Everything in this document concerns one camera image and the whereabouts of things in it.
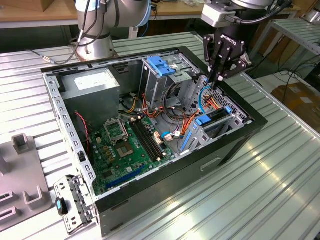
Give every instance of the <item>blue cable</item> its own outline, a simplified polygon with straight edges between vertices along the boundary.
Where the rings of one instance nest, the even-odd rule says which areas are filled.
[[[210,89],[210,88],[211,88],[210,86],[204,87],[204,88],[201,90],[200,94],[199,94],[199,107],[200,107],[201,112],[203,112],[204,114],[205,114],[206,112],[205,112],[204,107],[202,106],[202,103],[201,103],[202,94],[203,94],[203,92],[204,92],[206,89]]]
[[[168,135],[168,134],[171,134],[171,132],[166,131],[166,132],[162,133],[161,138],[163,139],[163,138],[164,138],[166,135]]]
[[[146,23],[146,29],[144,30],[144,33],[141,35],[140,38],[142,38],[147,33],[148,28],[149,28],[149,21]]]

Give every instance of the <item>black knob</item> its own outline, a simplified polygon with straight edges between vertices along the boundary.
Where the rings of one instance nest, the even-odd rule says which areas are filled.
[[[66,215],[68,213],[67,204],[64,198],[57,197],[55,199],[55,205],[60,216]]]

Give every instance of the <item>green motherboard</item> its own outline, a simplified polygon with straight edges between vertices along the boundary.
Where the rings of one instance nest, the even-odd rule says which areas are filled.
[[[156,130],[151,121],[146,117],[140,122],[156,142],[156,138],[153,136]],[[161,160],[159,158],[152,159],[130,123],[124,122],[123,126],[127,131],[128,138],[114,144],[111,143],[111,138],[122,134],[117,124],[109,125],[108,132],[102,128],[90,134],[91,149],[93,150],[91,163],[96,175],[93,189],[97,196],[175,158],[170,148],[163,143],[162,148],[159,147],[163,154]]]

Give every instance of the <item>robotiq logo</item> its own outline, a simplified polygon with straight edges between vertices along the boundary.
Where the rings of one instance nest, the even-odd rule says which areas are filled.
[[[232,43],[233,45],[237,46],[236,41],[235,41],[235,40],[232,40],[230,37],[225,36],[225,35],[222,34],[222,35],[221,35],[221,38],[222,38],[222,39],[225,39],[225,40],[227,40],[228,42]]]

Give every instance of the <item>cardboard box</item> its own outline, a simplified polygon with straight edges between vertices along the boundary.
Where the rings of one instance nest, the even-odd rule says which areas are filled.
[[[286,86],[282,85],[272,91],[272,95],[282,101]],[[302,83],[288,85],[284,105],[320,133],[320,93],[310,90]]]
[[[0,5],[44,12],[54,0],[0,0]]]

